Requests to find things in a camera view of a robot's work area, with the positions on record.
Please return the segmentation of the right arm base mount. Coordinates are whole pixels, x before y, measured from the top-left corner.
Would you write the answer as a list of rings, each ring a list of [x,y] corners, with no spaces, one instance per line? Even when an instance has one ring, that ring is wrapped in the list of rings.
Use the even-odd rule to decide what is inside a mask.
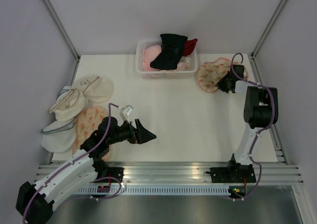
[[[235,167],[213,167],[206,171],[212,183],[256,183],[253,165]]]

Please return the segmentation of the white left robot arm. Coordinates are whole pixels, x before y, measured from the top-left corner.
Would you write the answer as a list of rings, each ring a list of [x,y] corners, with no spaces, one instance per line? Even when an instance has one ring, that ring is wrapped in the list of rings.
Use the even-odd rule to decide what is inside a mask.
[[[33,184],[27,181],[20,186],[16,209],[22,215],[22,222],[45,224],[60,204],[88,183],[109,180],[121,183],[103,160],[109,147],[123,141],[144,144],[154,139],[156,135],[139,119],[118,125],[116,118],[104,118],[68,161],[41,180]]]

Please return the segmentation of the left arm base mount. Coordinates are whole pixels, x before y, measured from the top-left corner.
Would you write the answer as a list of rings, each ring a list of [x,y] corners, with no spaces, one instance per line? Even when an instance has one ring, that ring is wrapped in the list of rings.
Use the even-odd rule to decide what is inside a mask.
[[[111,182],[118,183],[109,177],[116,178],[120,182],[122,182],[124,176],[124,168],[123,167],[107,167],[104,171],[98,174],[98,182]]]

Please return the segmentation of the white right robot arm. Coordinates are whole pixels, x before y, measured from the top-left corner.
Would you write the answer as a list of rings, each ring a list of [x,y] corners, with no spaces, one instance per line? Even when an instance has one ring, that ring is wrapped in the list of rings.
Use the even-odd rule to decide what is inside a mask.
[[[243,119],[245,131],[239,147],[228,162],[226,176],[232,182],[244,176],[244,170],[250,170],[253,164],[252,152],[257,148],[262,133],[278,120],[278,91],[244,78],[243,65],[231,65],[230,71],[222,78],[218,88],[223,92],[232,92],[245,97]]]

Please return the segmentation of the floral mesh laundry bag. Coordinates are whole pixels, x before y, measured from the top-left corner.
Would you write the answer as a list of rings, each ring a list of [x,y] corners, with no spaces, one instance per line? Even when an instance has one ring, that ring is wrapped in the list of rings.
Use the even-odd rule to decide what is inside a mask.
[[[217,87],[217,83],[227,74],[227,72],[234,64],[241,65],[237,62],[232,62],[231,60],[223,57],[220,57],[213,62],[205,62],[197,70],[198,84],[206,92],[216,92],[217,90],[219,90]],[[248,79],[248,72],[245,67],[243,79]],[[248,84],[244,81],[239,80],[235,84],[234,93],[245,96],[247,93],[247,89]]]

